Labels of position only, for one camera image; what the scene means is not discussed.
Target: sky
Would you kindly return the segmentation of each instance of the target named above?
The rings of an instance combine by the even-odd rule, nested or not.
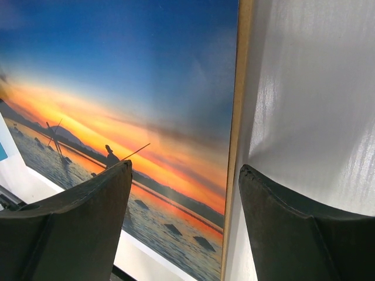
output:
[[[63,117],[86,144],[122,155],[153,141],[135,156],[140,170],[205,183],[205,196],[223,202],[237,4],[0,0],[0,66],[31,119]],[[215,168],[223,175],[204,175]]]

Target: person silhouette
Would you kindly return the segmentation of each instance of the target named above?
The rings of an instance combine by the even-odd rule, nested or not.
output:
[[[109,145],[105,145],[105,149],[108,152],[107,155],[107,166],[105,169],[107,170],[108,168],[112,167],[113,165],[116,165],[118,162],[120,162],[119,158],[113,154],[113,150],[110,148]]]
[[[59,144],[59,141],[57,140],[57,137],[56,137],[56,133],[54,132],[54,130],[49,126],[48,122],[47,123],[47,126],[48,126],[48,132],[50,134],[50,137],[51,139],[53,140],[54,142],[54,145],[56,147],[56,150],[59,154],[63,154],[62,151],[61,151],[61,148],[60,148],[60,144]]]

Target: sunset photo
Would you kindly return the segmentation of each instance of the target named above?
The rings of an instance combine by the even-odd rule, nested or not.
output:
[[[123,159],[123,230],[220,280],[237,1],[1,1],[0,113],[69,189]]]

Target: water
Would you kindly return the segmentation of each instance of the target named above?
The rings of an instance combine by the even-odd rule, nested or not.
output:
[[[62,165],[57,152],[46,147],[48,138],[20,124],[17,124],[16,129],[13,121],[6,120],[6,123],[25,163],[64,189],[92,178],[91,173],[103,170],[74,150],[64,147],[63,154],[73,163]],[[45,149],[38,146],[35,137]],[[135,200],[142,200],[148,210]],[[125,219],[123,225],[127,233],[197,280],[220,280],[222,236],[216,231],[134,184],[127,212],[131,216],[131,220]],[[173,224],[182,236],[172,233],[164,224]],[[200,246],[193,237],[206,238],[216,252]]]

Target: blue patch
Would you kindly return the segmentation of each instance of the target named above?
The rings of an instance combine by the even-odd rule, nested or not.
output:
[[[6,158],[8,158],[8,155],[6,155],[4,148],[0,143],[0,161],[3,161]]]

